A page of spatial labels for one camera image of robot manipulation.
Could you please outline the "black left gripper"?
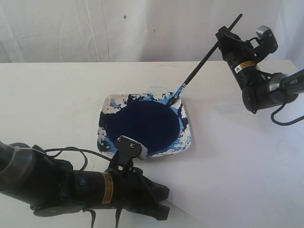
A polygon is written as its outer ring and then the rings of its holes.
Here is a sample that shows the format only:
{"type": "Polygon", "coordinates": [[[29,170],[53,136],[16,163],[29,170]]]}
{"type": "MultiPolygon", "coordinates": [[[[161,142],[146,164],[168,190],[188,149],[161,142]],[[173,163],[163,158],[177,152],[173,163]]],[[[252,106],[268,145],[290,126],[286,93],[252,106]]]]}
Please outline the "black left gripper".
{"type": "Polygon", "coordinates": [[[147,180],[136,167],[119,172],[73,172],[73,206],[77,210],[121,207],[156,220],[167,220],[170,207],[158,202],[166,200],[169,192],[167,186],[147,180]]]}

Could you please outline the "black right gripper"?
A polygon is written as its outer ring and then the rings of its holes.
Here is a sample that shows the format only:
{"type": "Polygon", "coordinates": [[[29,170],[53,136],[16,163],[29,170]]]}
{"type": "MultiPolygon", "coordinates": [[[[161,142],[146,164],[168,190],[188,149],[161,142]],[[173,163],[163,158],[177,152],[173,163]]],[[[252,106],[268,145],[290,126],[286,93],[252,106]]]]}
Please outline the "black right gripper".
{"type": "Polygon", "coordinates": [[[259,48],[240,37],[227,27],[221,27],[215,34],[223,59],[227,62],[234,78],[261,78],[257,72],[260,62],[259,48]]]}

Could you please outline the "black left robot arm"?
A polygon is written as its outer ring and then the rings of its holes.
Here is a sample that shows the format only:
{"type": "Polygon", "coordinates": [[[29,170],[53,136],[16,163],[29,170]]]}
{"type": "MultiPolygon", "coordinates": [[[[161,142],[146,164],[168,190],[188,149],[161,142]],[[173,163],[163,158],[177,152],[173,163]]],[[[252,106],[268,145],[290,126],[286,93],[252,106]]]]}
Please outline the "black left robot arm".
{"type": "Polygon", "coordinates": [[[53,158],[38,146],[23,143],[0,146],[0,191],[30,205],[39,217],[96,209],[125,209],[166,220],[161,204],[169,188],[155,183],[133,165],[142,146],[122,146],[105,172],[75,170],[69,161],[53,158]]]}

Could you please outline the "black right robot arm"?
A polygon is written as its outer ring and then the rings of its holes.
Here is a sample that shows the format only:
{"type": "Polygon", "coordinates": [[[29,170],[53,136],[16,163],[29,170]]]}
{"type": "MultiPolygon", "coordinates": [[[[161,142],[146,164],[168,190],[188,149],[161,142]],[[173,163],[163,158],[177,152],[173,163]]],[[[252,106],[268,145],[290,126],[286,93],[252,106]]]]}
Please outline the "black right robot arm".
{"type": "Polygon", "coordinates": [[[302,70],[289,76],[267,73],[258,68],[258,63],[276,52],[278,44],[269,27],[260,26],[256,34],[256,47],[252,46],[250,40],[242,41],[226,27],[219,29],[216,34],[223,60],[242,91],[243,104],[252,113],[291,103],[304,91],[302,70]]]}

